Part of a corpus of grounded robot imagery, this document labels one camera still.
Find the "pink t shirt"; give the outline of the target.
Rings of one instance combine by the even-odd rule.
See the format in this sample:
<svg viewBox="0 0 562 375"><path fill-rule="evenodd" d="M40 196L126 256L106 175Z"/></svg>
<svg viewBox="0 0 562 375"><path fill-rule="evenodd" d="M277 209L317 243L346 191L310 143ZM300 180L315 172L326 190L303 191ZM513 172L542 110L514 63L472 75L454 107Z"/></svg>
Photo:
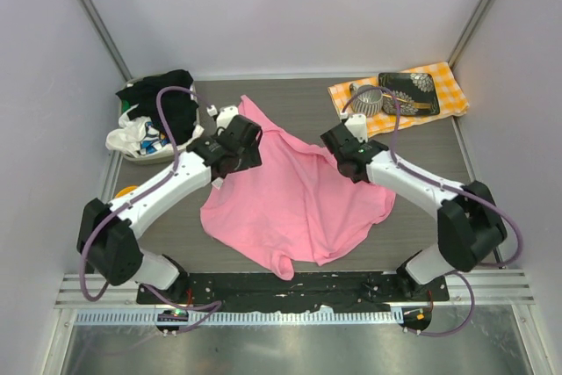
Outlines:
<svg viewBox="0 0 562 375"><path fill-rule="evenodd" d="M249 97L238 110L263 129L262 164L211 190L200 220L212 238L291 280L294 262L339 259L390 215L394 192L343 177L326 148L286 132Z"/></svg>

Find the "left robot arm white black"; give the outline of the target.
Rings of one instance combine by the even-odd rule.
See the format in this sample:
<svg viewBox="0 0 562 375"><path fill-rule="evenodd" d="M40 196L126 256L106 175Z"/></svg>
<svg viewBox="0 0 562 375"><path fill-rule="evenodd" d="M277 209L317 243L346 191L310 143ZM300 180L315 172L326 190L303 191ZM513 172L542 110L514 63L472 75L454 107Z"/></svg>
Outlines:
<svg viewBox="0 0 562 375"><path fill-rule="evenodd" d="M180 200L227 175L261 165L263 129L235 114L216 133L202 135L177 154L170 166L123 197L92 199L83 209L76 249L106 285L134 281L164 303L183 301L186 270L165 255L141 249L138 240Z"/></svg>

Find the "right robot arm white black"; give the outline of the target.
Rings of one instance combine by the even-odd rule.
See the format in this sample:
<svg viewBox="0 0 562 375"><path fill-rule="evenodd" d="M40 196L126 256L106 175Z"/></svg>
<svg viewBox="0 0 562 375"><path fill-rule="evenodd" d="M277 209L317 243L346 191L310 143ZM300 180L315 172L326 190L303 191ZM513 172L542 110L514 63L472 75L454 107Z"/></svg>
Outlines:
<svg viewBox="0 0 562 375"><path fill-rule="evenodd" d="M436 221L436 243L396 270L396 287L404 299L419 299L431 282L454 270L471 271L506 240L507 229L485 184L439 178L383 143L360 140L344 123L323 133L321 140L341 175L355 184L385 187Z"/></svg>

